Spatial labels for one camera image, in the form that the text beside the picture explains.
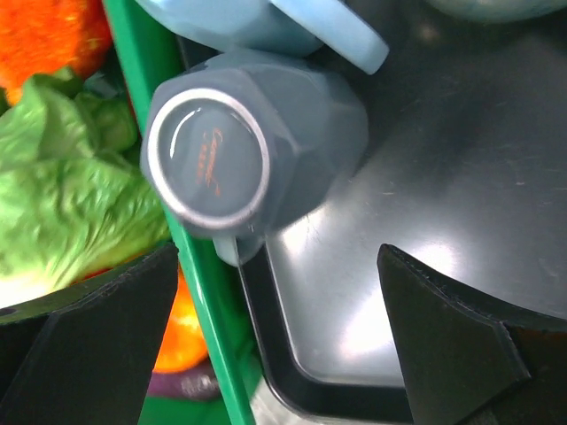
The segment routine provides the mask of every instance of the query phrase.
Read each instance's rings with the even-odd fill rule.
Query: lettuce
[[[121,152],[128,104],[36,75],[0,117],[0,308],[60,290],[168,238],[160,202]]]

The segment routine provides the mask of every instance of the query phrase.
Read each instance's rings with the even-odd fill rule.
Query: plastic toy food
[[[179,268],[177,294],[153,371],[159,374],[182,372],[196,366],[206,355],[205,338],[193,299]]]
[[[0,86],[11,104],[34,73],[70,65],[83,79],[113,44],[101,0],[3,0],[0,7]]]
[[[144,252],[141,252],[140,254],[136,254],[135,256],[133,256],[133,257],[127,259],[126,261],[124,261],[123,264],[127,264],[127,263],[129,263],[130,261],[132,261],[132,260],[134,260],[134,259],[137,259],[138,257],[141,257],[142,255],[144,255]],[[111,269],[111,268],[103,268],[103,269],[98,270],[98,271],[96,271],[96,272],[94,272],[94,273],[89,273],[89,274],[83,276],[83,277],[82,277],[81,279],[79,279],[79,281],[77,281],[77,282],[86,281],[86,280],[88,280],[88,279],[90,279],[90,278],[92,278],[92,277],[97,277],[97,276],[99,276],[99,275],[101,275],[101,274],[104,274],[104,273],[106,273],[106,272],[109,272],[110,270],[112,270],[112,269]]]
[[[151,376],[148,395],[154,397],[180,398],[207,401],[221,395],[219,382],[214,375],[209,359],[178,374],[156,374]]]
[[[0,308],[115,267],[169,237],[126,158],[128,103],[82,91],[70,69],[36,75],[0,117]]]

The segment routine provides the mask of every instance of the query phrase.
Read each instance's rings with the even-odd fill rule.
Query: gray tray
[[[270,237],[242,274],[283,402],[411,421],[377,273],[382,243],[567,319],[567,14],[480,26],[416,0],[349,3],[391,56],[372,77],[329,50],[313,60],[366,102],[368,154],[342,193]],[[380,406],[356,404],[368,394]]]

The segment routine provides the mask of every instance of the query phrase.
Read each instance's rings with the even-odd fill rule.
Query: orange
[[[101,0],[2,0],[0,86],[15,104],[34,73],[70,65],[86,79],[104,63],[112,44]]]
[[[206,356],[203,331],[179,267],[177,293],[153,371],[159,374],[182,372],[196,366]]]

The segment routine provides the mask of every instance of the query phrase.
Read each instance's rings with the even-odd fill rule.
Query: green plastic rim
[[[184,71],[180,52],[175,37],[134,0],[104,0],[104,3],[122,72],[140,130],[144,132],[154,90],[163,81]],[[255,355],[249,319],[242,305],[238,304],[232,287],[234,282],[210,241],[191,238],[167,209],[166,216],[171,236],[179,249],[179,260],[193,296],[230,423],[252,425],[254,418],[250,397],[260,380],[260,364]],[[153,404],[160,408],[181,408],[173,402],[169,405]],[[185,406],[195,409],[190,422],[202,423],[199,418],[202,420],[204,417],[203,408],[196,408],[192,403],[185,403]],[[210,409],[217,409],[214,417],[224,417],[218,413],[218,404],[212,403]],[[160,423],[173,423],[171,414],[164,413]],[[181,416],[176,417],[181,424]],[[188,416],[183,417],[183,423],[190,422]]]

